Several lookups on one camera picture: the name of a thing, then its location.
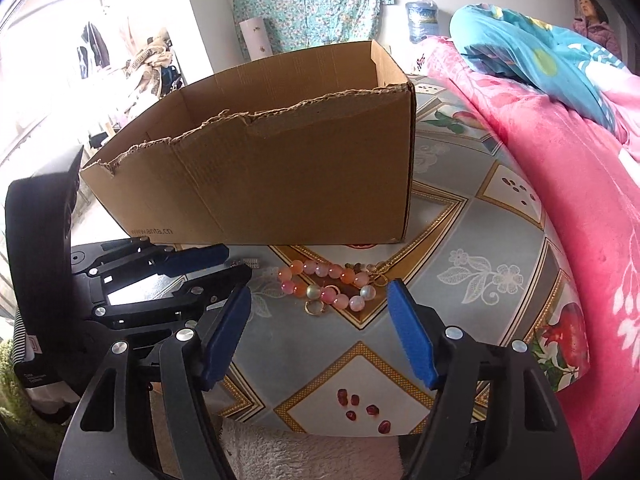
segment blue gripper pad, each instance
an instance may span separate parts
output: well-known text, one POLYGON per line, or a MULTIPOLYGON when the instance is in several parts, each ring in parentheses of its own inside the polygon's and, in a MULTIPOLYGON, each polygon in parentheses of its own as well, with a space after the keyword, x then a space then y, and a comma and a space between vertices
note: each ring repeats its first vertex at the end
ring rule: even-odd
POLYGON ((422 306, 416 305, 402 280, 393 280, 386 286, 386 299, 391 321, 415 376, 427 388, 434 389, 439 378, 434 363, 433 342, 415 313, 415 309, 422 306))
POLYGON ((196 270, 221 265, 228 258, 229 248, 223 244, 185 249, 171 253, 164 262, 156 264, 156 272, 174 278, 196 270))
POLYGON ((225 378, 250 313, 251 291, 246 286, 236 288, 218 314, 222 317, 215 320, 215 332, 203 351, 203 390, 209 391, 225 378))

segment pink blanket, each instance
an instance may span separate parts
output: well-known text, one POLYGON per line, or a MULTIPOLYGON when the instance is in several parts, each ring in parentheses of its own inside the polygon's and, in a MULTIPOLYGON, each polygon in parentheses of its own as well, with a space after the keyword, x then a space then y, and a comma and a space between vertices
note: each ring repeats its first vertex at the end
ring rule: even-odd
POLYGON ((631 176, 638 167, 611 133, 546 94, 472 72, 450 41, 429 38, 420 47, 420 73, 466 99, 507 145, 564 245, 591 370, 558 396, 588 478, 640 404, 640 178, 631 176))
POLYGON ((597 62, 589 63, 585 74, 614 111, 618 140, 640 162, 640 77, 597 62))

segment cardboard box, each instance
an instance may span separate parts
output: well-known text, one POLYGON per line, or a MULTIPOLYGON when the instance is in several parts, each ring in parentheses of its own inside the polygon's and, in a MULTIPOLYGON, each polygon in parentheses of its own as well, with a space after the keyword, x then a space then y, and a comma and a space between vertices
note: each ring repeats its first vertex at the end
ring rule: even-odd
POLYGON ((81 176, 129 235, 158 243, 398 242, 415 106, 374 41, 289 52, 172 92, 81 176))

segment white pearl bead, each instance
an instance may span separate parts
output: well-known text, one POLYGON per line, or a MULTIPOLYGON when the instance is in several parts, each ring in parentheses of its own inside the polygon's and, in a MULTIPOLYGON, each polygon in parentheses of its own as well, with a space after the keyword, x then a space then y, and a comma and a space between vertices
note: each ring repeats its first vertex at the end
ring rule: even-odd
POLYGON ((309 285, 306 288, 306 296, 310 300, 319 300, 321 293, 322 293, 322 289, 320 288, 319 285, 309 285))
POLYGON ((365 285, 360 289, 360 295, 364 301, 373 300, 376 297, 376 289, 372 285, 365 285))

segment gold ring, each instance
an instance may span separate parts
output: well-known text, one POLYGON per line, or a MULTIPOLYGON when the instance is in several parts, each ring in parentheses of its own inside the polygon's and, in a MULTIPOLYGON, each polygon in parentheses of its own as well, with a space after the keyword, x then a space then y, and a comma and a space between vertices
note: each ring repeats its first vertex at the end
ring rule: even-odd
POLYGON ((373 279, 373 284, 375 286, 387 286, 389 283, 389 278, 386 276, 386 274, 378 274, 374 279, 373 279))
POLYGON ((337 285, 325 285, 326 288, 332 288, 333 290, 335 290, 336 294, 342 294, 342 291, 338 288, 337 285))
POLYGON ((307 314, 309 314, 310 316, 320 316, 324 312, 325 309, 326 309, 326 304, 323 303, 320 300, 305 301, 305 312, 307 314), (309 309, 309 306, 311 306, 311 304, 313 304, 313 303, 319 303, 321 305, 320 310, 318 310, 317 312, 314 312, 311 309, 309 309))

